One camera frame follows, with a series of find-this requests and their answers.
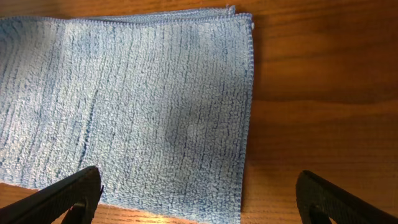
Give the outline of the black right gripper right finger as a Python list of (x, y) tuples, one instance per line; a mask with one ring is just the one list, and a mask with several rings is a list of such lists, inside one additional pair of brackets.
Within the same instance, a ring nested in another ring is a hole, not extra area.
[(397, 224), (392, 216), (326, 179), (304, 170), (295, 186), (303, 224)]

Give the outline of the blue microfiber cloth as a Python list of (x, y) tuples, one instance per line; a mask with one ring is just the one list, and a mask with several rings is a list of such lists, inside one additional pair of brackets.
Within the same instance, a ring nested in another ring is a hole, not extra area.
[(253, 27), (234, 7), (1, 19), (1, 182), (96, 166), (104, 204), (239, 223)]

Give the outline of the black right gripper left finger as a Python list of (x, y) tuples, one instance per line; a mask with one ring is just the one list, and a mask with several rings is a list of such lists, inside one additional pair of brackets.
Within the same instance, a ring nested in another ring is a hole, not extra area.
[(91, 223), (103, 188), (97, 167), (86, 167), (1, 209), (1, 223)]

